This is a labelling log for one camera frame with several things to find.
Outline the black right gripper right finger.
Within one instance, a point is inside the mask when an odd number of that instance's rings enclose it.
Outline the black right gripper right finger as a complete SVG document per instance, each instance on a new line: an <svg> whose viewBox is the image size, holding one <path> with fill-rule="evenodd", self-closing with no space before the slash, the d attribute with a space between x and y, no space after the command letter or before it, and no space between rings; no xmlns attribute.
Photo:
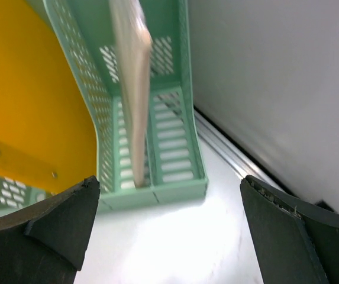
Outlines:
<svg viewBox="0 0 339 284"><path fill-rule="evenodd" d="M252 175L240 192L264 283L339 283L339 214Z"/></svg>

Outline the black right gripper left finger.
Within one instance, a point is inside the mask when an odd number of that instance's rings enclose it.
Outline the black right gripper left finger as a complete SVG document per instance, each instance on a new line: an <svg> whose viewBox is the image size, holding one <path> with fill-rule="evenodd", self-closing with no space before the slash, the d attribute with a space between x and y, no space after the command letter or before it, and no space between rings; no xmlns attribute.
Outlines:
<svg viewBox="0 0 339 284"><path fill-rule="evenodd" d="M0 217L0 283L73 283L82 269L98 209L90 176Z"/></svg>

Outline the yellow clip file folder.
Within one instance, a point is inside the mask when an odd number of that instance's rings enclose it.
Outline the yellow clip file folder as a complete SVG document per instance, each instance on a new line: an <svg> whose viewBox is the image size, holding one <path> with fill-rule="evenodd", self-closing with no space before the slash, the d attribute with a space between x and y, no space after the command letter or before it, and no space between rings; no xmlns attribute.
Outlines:
<svg viewBox="0 0 339 284"><path fill-rule="evenodd" d="M0 176L58 193L95 173L93 122L53 30L0 1Z"/></svg>

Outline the clear zip document pouch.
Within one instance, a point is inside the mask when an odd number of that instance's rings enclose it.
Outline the clear zip document pouch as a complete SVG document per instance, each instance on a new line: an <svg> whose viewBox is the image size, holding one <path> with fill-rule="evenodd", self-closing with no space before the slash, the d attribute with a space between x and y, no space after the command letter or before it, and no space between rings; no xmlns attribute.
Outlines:
<svg viewBox="0 0 339 284"><path fill-rule="evenodd" d="M110 1L122 110L134 185L144 186L146 131L150 96L151 34L139 1Z"/></svg>

